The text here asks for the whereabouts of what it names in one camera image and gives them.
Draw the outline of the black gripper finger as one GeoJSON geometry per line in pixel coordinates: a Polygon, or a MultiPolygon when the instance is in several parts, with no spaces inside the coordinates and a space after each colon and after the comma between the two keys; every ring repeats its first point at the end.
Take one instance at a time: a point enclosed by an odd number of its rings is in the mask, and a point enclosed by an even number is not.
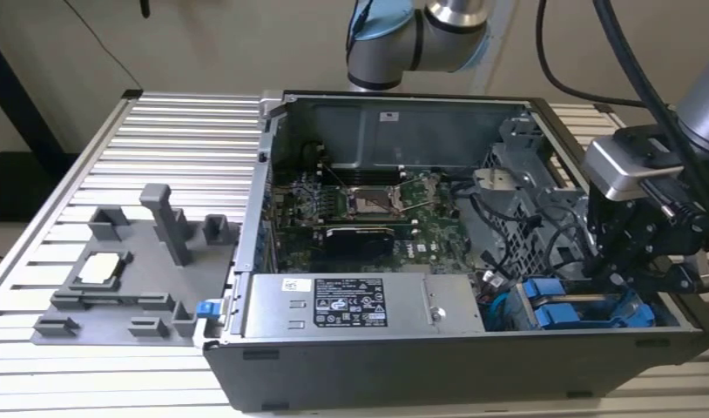
{"type": "Polygon", "coordinates": [[[632,279],[628,273],[634,257],[618,254],[605,256],[598,254],[584,261],[584,276],[589,278],[593,288],[630,287],[632,279]]]}
{"type": "Polygon", "coordinates": [[[681,262],[669,257],[654,260],[654,291],[665,293],[709,293],[709,260],[705,256],[686,256],[681,262]]]}

